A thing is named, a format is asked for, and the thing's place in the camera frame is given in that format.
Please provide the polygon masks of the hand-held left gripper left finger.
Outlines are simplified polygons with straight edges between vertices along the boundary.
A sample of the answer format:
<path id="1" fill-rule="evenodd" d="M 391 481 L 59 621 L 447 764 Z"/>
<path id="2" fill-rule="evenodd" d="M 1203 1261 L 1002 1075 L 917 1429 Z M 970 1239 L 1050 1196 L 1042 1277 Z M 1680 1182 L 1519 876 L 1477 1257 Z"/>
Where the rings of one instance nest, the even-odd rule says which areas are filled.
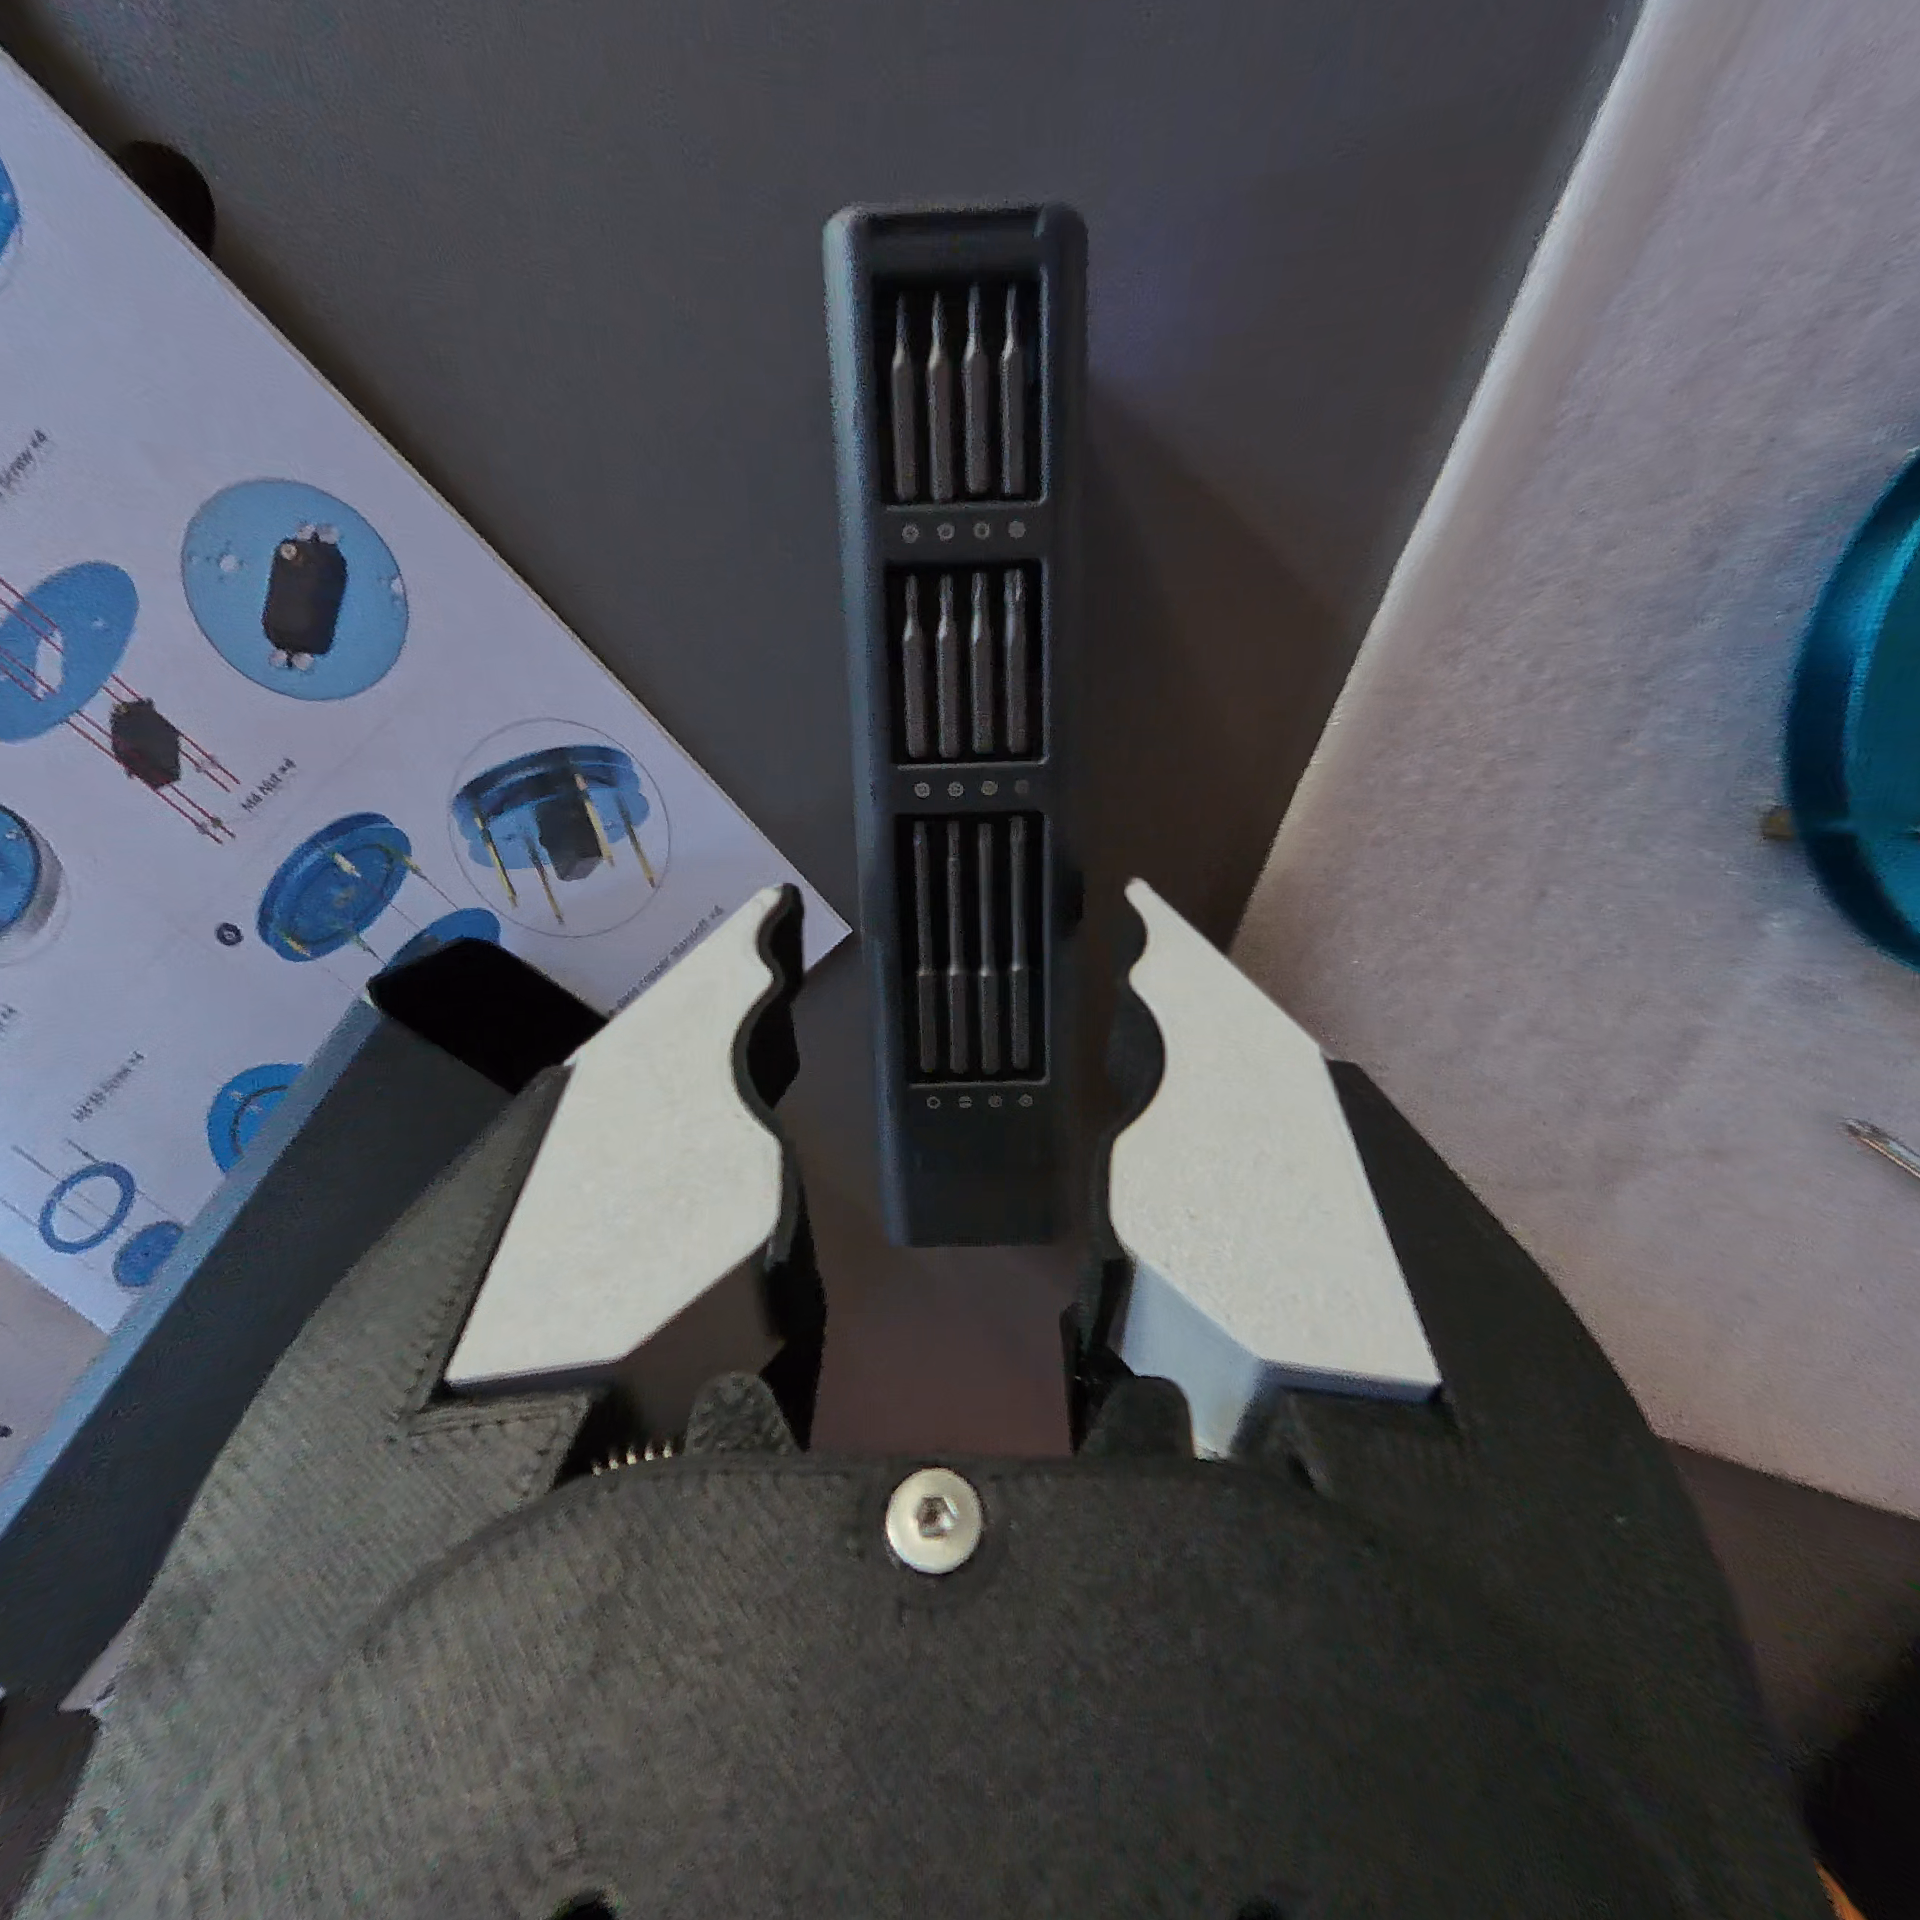
<path id="1" fill-rule="evenodd" d="M 691 1435 L 711 1380 L 753 1376 L 809 1443 L 825 1285 L 776 1119 L 801 916 L 798 884 L 760 886 L 567 1059 L 451 1341 L 451 1395 L 602 1385 L 662 1443 Z"/>

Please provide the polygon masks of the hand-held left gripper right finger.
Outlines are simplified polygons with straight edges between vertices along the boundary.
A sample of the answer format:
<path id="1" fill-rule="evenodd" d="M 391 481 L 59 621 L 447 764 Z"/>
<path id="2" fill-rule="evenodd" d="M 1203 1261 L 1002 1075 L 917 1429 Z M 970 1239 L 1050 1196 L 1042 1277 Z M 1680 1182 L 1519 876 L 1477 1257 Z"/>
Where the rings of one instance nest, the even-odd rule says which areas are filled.
<path id="1" fill-rule="evenodd" d="M 1330 1059 L 1147 880 L 1122 901 L 1120 1113 L 1063 1325 L 1074 1445 L 1128 1379 L 1175 1388 L 1211 1457 L 1285 1395 L 1433 1401 L 1438 1358 Z"/>

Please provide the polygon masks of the black screwdriver bit holder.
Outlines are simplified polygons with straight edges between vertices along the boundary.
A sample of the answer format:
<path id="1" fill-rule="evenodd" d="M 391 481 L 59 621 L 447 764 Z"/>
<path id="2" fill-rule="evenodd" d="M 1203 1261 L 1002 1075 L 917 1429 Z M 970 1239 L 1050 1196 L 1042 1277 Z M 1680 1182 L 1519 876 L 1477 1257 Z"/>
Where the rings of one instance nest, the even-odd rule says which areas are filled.
<path id="1" fill-rule="evenodd" d="M 1042 1243 L 1081 1109 L 1087 230 L 843 207 L 822 292 L 882 1215 Z"/>

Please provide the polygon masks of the blue round metal base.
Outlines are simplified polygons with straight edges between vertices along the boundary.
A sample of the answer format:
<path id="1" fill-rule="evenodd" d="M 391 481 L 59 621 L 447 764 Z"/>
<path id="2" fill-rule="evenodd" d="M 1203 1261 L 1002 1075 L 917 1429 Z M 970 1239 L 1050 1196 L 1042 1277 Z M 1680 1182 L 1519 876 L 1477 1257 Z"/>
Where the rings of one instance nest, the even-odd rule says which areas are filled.
<path id="1" fill-rule="evenodd" d="M 1917 969 L 1917 462 L 1894 473 L 1808 617 L 1782 803 L 1824 897 Z"/>

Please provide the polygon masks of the grey desk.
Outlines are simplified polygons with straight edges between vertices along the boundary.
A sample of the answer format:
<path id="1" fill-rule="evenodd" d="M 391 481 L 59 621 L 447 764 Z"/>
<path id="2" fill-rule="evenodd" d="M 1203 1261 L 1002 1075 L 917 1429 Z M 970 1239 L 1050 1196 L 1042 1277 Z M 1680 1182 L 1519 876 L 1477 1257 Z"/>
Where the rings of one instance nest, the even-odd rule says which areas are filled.
<path id="1" fill-rule="evenodd" d="M 843 912 L 825 216 L 1078 207 L 1095 853 L 1221 940 L 1642 7 L 5 4 L 5 48 L 200 169 L 224 270 Z M 1810 1776 L 1915 1696 L 1915 1516 L 1675 1445 Z"/>

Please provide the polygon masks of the dark grey case sleeve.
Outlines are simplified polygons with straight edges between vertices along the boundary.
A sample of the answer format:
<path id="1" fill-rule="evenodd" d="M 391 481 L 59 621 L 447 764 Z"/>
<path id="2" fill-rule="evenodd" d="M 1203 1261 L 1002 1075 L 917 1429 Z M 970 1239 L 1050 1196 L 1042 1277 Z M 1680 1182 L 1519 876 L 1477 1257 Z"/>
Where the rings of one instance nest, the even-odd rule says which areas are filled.
<path id="1" fill-rule="evenodd" d="M 344 1271 L 607 1015 L 490 943 L 371 976 L 5 1476 L 2 1684 L 57 1708 Z"/>

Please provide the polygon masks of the white foam sheet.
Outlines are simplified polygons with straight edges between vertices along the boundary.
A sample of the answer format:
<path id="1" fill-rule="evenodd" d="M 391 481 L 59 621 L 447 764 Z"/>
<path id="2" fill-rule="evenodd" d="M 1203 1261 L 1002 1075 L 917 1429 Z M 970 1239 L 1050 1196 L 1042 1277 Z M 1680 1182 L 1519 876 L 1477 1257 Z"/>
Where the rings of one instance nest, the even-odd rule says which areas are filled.
<path id="1" fill-rule="evenodd" d="M 1653 1427 L 1915 1516 L 1915 974 L 1770 844 L 1915 451 L 1917 4 L 1645 4 L 1238 926 Z"/>

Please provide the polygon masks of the instruction sheet blue prints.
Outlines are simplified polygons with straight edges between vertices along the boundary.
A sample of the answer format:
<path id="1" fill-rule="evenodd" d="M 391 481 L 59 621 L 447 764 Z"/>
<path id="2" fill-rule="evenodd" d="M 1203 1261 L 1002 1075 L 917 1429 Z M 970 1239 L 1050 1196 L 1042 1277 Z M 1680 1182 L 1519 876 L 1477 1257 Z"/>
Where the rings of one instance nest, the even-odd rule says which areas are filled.
<path id="1" fill-rule="evenodd" d="M 2 1237 L 111 1331 L 384 964 L 846 921 L 5 60 Z"/>

